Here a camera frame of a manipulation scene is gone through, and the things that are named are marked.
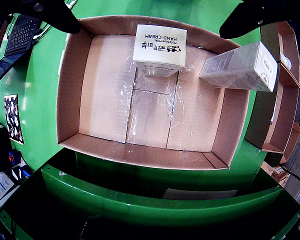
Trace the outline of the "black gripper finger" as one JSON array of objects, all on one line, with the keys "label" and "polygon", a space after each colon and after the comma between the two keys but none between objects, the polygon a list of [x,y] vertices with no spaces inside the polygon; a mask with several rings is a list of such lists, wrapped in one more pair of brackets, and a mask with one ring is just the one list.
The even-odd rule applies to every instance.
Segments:
[{"label": "black gripper finger", "polygon": [[243,0],[219,28],[223,39],[241,37],[261,26],[300,21],[300,0]]},{"label": "black gripper finger", "polygon": [[78,19],[63,0],[1,0],[0,18],[9,14],[21,14],[50,24],[69,34],[77,34],[81,29]]}]

